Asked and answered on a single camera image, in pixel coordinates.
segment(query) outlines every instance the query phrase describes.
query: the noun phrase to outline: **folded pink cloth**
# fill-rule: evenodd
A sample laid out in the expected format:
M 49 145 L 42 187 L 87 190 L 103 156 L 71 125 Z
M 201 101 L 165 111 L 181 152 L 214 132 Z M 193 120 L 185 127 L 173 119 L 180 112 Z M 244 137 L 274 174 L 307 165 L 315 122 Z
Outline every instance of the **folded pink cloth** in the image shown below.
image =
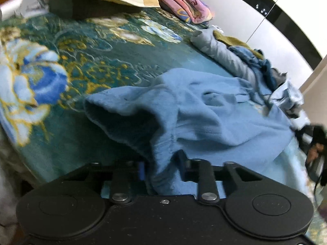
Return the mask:
M 186 23 L 200 24 L 214 17 L 210 8 L 201 0 L 159 0 L 159 2 L 164 9 L 169 8 Z

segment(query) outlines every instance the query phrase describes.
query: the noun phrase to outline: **gold floral pattern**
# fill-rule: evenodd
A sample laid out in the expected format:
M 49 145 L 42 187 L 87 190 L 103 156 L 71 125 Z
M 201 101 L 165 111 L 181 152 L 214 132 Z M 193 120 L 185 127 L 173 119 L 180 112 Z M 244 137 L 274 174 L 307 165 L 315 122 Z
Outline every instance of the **gold floral pattern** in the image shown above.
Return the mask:
M 9 37 L 17 34 L 13 30 Z M 0 48 L 0 122 L 13 144 L 29 143 L 33 125 L 42 125 L 67 89 L 67 72 L 58 59 L 47 47 L 24 39 Z
M 4 44 L 7 41 L 19 38 L 21 31 L 17 27 L 6 27 L 0 29 L 0 41 Z
M 146 26 L 141 26 L 143 30 L 146 32 L 149 32 L 153 35 L 158 35 L 163 40 L 173 43 L 180 43 L 182 41 L 182 38 L 177 35 L 175 32 L 173 32 L 171 29 L 155 22 L 152 20 L 145 20 L 145 19 L 139 19 L 143 23 L 146 24 Z
M 78 52 L 73 61 L 71 58 L 68 60 L 65 55 L 62 59 L 71 82 L 59 101 L 59 105 L 64 109 L 83 110 L 82 99 L 85 95 L 111 87 L 125 86 L 130 81 L 139 81 L 132 64 L 118 59 L 94 58 L 83 52 Z
M 120 27 L 128 24 L 127 19 L 119 16 L 115 16 L 112 18 L 92 18 L 88 19 L 88 21 L 107 28 Z
M 141 11 L 139 13 L 125 13 L 125 15 L 132 18 L 142 18 L 147 20 L 151 19 L 151 17 L 145 11 Z
M 112 46 L 108 42 L 102 39 L 94 39 L 83 34 L 74 34 L 69 37 L 65 33 L 57 40 L 57 48 L 61 52 L 65 52 L 68 55 L 74 54 L 80 50 L 100 50 L 100 51 L 111 51 Z
M 154 46 L 153 43 L 147 39 L 147 38 L 142 38 L 138 34 L 131 32 L 126 29 L 122 28 L 111 28 L 109 29 L 115 36 L 128 41 L 128 42 L 133 42 L 136 44 L 143 44 L 143 45 L 151 45 Z

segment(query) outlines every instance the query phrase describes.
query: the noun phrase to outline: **bed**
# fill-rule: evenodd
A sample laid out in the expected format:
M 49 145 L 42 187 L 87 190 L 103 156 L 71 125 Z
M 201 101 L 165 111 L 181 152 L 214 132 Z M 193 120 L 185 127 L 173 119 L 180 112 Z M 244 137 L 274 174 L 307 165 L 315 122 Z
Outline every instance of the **bed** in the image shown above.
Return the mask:
M 7 135 L 1 156 L 34 186 L 86 163 L 132 159 L 135 152 L 109 140 L 87 119 L 83 99 L 111 87 L 148 86 L 176 67 L 231 77 L 191 45 L 190 35 L 202 28 L 160 8 L 109 19 L 74 21 L 47 14 L 0 23 L 11 61 L 0 66 L 0 120 Z M 262 106 L 251 106 L 263 112 Z M 287 184 L 309 194 L 304 159 L 292 140 L 264 175 L 285 183 L 285 173 L 292 173 Z M 317 244 L 327 242 L 317 212 L 308 234 Z

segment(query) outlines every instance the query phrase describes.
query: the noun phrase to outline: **black mechanical arm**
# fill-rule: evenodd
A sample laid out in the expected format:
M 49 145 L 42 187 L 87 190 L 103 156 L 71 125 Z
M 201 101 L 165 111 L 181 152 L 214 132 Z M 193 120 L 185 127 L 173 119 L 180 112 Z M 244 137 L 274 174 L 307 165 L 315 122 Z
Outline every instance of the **black mechanical arm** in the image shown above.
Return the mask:
M 305 236 L 313 205 L 304 194 L 237 163 L 212 166 L 182 150 L 174 161 L 183 181 L 197 183 L 197 199 L 133 196 L 130 184 L 144 177 L 140 162 L 89 164 L 22 197 L 20 245 L 314 245 Z M 104 181 L 109 199 L 100 196 Z

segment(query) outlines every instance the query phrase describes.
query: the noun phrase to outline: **teal blanket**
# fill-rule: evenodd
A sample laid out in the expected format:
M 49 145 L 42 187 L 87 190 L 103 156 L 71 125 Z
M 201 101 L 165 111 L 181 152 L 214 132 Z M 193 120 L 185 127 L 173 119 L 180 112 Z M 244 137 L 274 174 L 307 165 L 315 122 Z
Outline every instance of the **teal blanket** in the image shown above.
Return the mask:
M 0 120 L 24 164 L 47 182 L 85 163 L 132 158 L 135 152 L 86 118 L 82 100 L 112 87 L 147 86 L 176 67 L 230 76 L 191 45 L 191 34 L 202 28 L 161 9 L 2 22 Z
M 173 161 L 178 150 L 215 166 L 233 161 L 262 173 L 290 143 L 286 115 L 276 105 L 260 115 L 249 100 L 263 103 L 244 79 L 176 68 L 150 87 L 90 95 L 84 107 L 110 139 L 148 160 L 150 189 L 159 195 L 196 195 L 197 184 L 183 182 Z

